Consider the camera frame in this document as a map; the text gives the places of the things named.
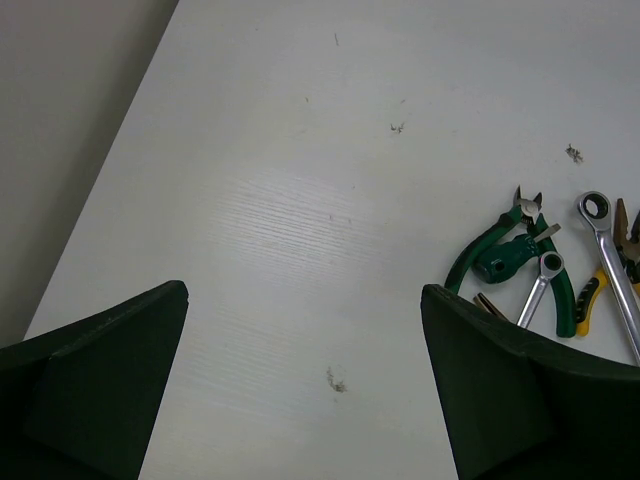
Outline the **small chrome ratchet wrench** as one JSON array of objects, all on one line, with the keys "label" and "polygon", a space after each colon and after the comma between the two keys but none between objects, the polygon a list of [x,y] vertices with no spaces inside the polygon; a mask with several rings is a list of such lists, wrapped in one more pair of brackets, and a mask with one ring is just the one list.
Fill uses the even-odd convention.
[{"label": "small chrome ratchet wrench", "polygon": [[554,251],[545,252],[538,260],[538,276],[524,303],[516,325],[527,329],[551,281],[564,270],[563,257]]}]

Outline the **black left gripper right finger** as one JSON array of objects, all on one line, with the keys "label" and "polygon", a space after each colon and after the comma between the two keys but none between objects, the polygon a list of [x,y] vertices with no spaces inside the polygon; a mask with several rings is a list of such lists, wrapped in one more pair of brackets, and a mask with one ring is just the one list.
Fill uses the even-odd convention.
[{"label": "black left gripper right finger", "polygon": [[426,346],[461,479],[636,479],[639,370],[572,349],[439,285]]}]

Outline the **stubby green flathead screwdriver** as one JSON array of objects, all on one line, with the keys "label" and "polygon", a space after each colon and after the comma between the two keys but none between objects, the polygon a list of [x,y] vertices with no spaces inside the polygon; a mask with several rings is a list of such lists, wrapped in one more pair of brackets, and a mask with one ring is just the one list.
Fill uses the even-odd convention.
[{"label": "stubby green flathead screwdriver", "polygon": [[499,284],[511,279],[529,260],[544,253],[542,242],[561,229],[551,226],[530,226],[527,232],[512,240],[489,247],[472,264],[473,273],[486,284]]}]

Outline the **green diagonal cutting pliers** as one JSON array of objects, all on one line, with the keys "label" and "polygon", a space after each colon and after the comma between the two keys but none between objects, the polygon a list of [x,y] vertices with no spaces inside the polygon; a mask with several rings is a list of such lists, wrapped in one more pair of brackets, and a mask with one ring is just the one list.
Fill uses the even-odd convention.
[{"label": "green diagonal cutting pliers", "polygon": [[[472,271],[472,264],[481,253],[493,245],[505,243],[517,235],[526,233],[530,226],[544,225],[549,226],[542,214],[542,195],[537,194],[534,198],[527,199],[521,195],[521,190],[517,189],[512,208],[502,213],[492,226],[469,243],[457,257],[448,272],[444,288],[458,293],[466,273]],[[550,240],[544,240],[542,245],[544,253],[557,252],[552,237]]]}]

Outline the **small yellow needle-nose pliers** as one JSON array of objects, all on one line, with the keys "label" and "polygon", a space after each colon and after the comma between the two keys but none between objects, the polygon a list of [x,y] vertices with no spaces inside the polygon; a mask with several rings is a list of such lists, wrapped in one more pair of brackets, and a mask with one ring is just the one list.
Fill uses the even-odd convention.
[{"label": "small yellow needle-nose pliers", "polygon": [[509,319],[498,309],[498,307],[489,300],[482,292],[473,297],[474,304],[484,311],[496,316],[497,318],[509,322]]}]

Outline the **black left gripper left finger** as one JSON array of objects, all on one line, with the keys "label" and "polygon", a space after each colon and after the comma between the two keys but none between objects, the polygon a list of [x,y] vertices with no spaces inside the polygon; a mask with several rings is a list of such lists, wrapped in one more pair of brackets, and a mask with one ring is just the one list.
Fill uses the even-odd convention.
[{"label": "black left gripper left finger", "polygon": [[2,348],[2,478],[138,478],[187,310],[168,281]]}]

